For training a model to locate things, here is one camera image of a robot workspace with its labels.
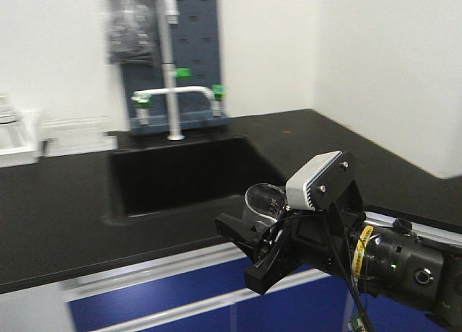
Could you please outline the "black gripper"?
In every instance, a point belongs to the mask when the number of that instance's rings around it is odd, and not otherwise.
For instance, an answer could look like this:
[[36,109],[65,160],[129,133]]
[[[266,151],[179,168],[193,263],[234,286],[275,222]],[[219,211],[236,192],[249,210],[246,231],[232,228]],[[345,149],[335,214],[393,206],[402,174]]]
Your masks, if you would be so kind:
[[266,253],[266,228],[261,224],[222,213],[215,218],[215,226],[219,235],[256,262],[244,271],[245,285],[263,295],[303,264],[341,278],[348,276],[351,251],[347,243],[364,221],[362,197],[353,182],[327,209],[286,211],[274,226],[271,235],[275,238]]

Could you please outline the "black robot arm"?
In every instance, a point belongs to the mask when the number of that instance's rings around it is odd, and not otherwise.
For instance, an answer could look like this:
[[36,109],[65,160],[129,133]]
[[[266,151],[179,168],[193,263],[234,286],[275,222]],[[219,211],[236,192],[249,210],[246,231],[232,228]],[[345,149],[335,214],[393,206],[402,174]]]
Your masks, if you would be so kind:
[[227,214],[216,219],[220,235],[252,260],[245,285],[264,294],[302,265],[343,279],[353,297],[384,296],[421,310],[447,331],[461,329],[461,248],[417,235],[410,222],[389,227],[366,222],[354,183],[329,196],[310,190],[312,209],[289,203],[269,227]]

